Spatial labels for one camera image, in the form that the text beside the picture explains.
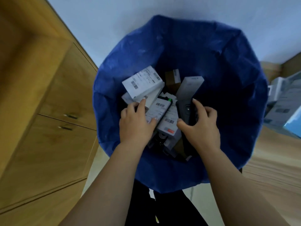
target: tile floor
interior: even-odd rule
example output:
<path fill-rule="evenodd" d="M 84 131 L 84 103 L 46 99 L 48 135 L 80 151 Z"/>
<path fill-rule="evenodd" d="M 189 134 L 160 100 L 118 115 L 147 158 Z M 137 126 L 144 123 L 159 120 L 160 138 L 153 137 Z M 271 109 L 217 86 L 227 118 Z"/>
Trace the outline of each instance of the tile floor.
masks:
<path fill-rule="evenodd" d="M 96 176 L 102 170 L 109 157 L 99 147 L 94 158 L 83 193 L 88 189 Z M 209 226 L 223 226 L 223 220 L 217 208 L 210 184 L 200 184 L 183 190 L 186 196 L 201 213 Z"/>

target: blue trash bag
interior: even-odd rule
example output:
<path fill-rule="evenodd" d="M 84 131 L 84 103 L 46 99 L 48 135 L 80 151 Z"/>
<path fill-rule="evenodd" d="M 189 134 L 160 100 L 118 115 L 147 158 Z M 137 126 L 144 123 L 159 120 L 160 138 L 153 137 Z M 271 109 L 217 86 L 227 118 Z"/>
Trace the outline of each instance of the blue trash bag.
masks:
<path fill-rule="evenodd" d="M 221 150 L 237 168 L 251 157 L 268 98 L 267 80 L 248 40 L 239 29 L 218 22 L 154 16 L 126 35 L 101 64 L 93 87 L 100 146 L 111 156 L 119 139 L 122 81 L 151 65 L 163 77 L 179 69 L 205 81 L 195 93 L 217 110 Z M 180 162 L 146 147 L 136 179 L 159 193 L 207 183 L 200 157 Z"/>

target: drawer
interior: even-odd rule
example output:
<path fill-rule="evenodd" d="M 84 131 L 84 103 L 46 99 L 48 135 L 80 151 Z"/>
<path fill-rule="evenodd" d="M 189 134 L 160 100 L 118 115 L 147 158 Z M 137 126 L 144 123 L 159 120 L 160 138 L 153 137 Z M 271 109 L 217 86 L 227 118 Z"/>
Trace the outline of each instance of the drawer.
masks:
<path fill-rule="evenodd" d="M 0 180 L 0 209 L 81 179 L 95 136 L 37 115 Z"/>
<path fill-rule="evenodd" d="M 59 66 L 39 114 L 96 130 L 92 87 L 96 70 L 73 44 Z"/>
<path fill-rule="evenodd" d="M 0 214 L 1 225 L 56 226 L 80 199 L 86 180 Z"/>

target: black device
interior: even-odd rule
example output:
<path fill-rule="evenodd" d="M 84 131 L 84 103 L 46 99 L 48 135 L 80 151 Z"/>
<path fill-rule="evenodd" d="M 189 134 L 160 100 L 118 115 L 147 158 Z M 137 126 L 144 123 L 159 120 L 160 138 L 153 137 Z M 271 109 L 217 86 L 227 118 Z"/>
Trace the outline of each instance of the black device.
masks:
<path fill-rule="evenodd" d="M 198 121 L 198 110 L 195 107 L 195 105 L 192 103 L 191 99 L 187 100 L 178 100 L 175 103 L 178 111 L 178 117 L 181 118 L 186 124 L 190 126 L 194 126 Z M 182 133 L 182 139 L 183 139 L 183 147 L 184 152 L 188 156 L 198 156 L 197 151 L 195 148 L 190 144 L 190 142 L 187 140 L 185 134 Z"/>

